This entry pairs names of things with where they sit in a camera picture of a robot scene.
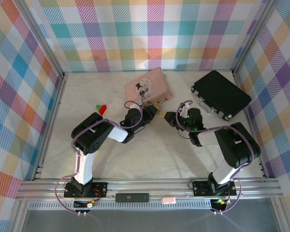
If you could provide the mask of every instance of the black remote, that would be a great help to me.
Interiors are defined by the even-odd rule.
[[[115,197],[117,203],[147,203],[149,193],[118,193]]]

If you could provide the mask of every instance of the pink eraser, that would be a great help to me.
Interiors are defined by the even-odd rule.
[[[175,197],[164,197],[161,200],[162,204],[176,204],[176,198]]]

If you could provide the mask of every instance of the black bracket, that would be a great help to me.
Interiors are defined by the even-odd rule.
[[[101,194],[101,198],[106,197],[107,193],[107,184],[106,182],[92,182],[90,191],[87,194],[82,194],[71,182],[68,182],[65,185],[65,190],[63,197],[66,198],[96,198],[96,192],[95,189],[99,190]]]
[[[229,185],[223,188],[220,191],[212,192],[207,181],[193,181],[192,182],[193,196],[195,197],[204,197],[204,196],[221,196],[228,197],[236,196],[235,184],[233,181],[230,181]]]

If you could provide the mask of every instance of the black briefcase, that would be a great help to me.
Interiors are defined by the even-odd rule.
[[[198,104],[205,111],[215,111],[226,121],[237,115],[251,101],[248,94],[215,70],[195,82],[191,91],[200,98]]]

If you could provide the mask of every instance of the white floor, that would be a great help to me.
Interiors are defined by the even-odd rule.
[[[70,148],[71,132],[93,112],[96,104],[106,104],[103,117],[116,122],[124,119],[127,109],[124,85],[146,72],[71,73],[63,94],[55,121],[54,131],[44,163],[42,178],[61,178],[73,174],[75,153]],[[192,83],[208,72],[165,72],[174,98],[161,105],[161,112],[175,111],[185,100],[198,98],[191,91]],[[233,81],[231,72],[220,72]],[[217,114],[208,115],[201,109],[203,123],[207,128],[229,125],[240,121],[248,129],[244,113],[230,122]],[[147,178],[147,177],[207,177],[222,162],[218,145],[193,146],[190,140],[181,138],[162,117],[157,115],[151,124],[127,144],[107,139],[95,156],[95,178]],[[244,169],[240,177],[262,177],[259,160]]]

